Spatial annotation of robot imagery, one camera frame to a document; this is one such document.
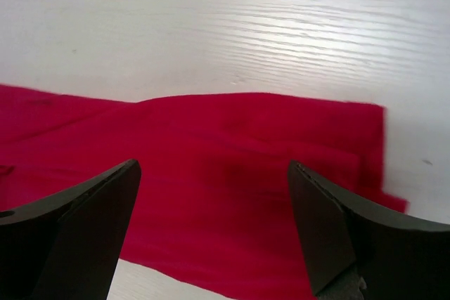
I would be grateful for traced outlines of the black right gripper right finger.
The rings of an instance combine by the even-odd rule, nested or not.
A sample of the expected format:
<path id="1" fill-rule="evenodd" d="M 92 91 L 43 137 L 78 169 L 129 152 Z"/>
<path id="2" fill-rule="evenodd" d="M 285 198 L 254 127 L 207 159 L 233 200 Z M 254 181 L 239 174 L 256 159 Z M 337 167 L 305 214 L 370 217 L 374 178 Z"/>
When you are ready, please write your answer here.
<path id="1" fill-rule="evenodd" d="M 316 299 L 449 299 L 449 225 L 372 202 L 299 162 L 288 187 Z"/>

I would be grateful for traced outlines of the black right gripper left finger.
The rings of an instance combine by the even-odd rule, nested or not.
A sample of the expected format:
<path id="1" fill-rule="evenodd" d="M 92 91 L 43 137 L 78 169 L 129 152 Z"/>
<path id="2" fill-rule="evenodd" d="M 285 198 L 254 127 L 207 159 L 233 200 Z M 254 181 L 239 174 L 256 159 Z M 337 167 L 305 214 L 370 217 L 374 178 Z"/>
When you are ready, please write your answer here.
<path id="1" fill-rule="evenodd" d="M 2 299 L 106 299 L 141 180 L 131 159 L 1 212 Z"/>

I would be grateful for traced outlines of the red t shirt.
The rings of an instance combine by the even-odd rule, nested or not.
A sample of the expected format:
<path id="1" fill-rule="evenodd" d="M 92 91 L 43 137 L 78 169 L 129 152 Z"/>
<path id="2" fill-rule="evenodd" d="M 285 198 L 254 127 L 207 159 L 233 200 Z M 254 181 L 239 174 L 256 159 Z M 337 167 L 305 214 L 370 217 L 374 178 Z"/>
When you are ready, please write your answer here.
<path id="1" fill-rule="evenodd" d="M 142 170 L 121 257 L 234 299 L 310 299 L 287 170 L 296 160 L 403 212 L 383 190 L 379 105 L 271 93 L 138 103 L 1 87 L 1 208 L 128 159 Z"/>

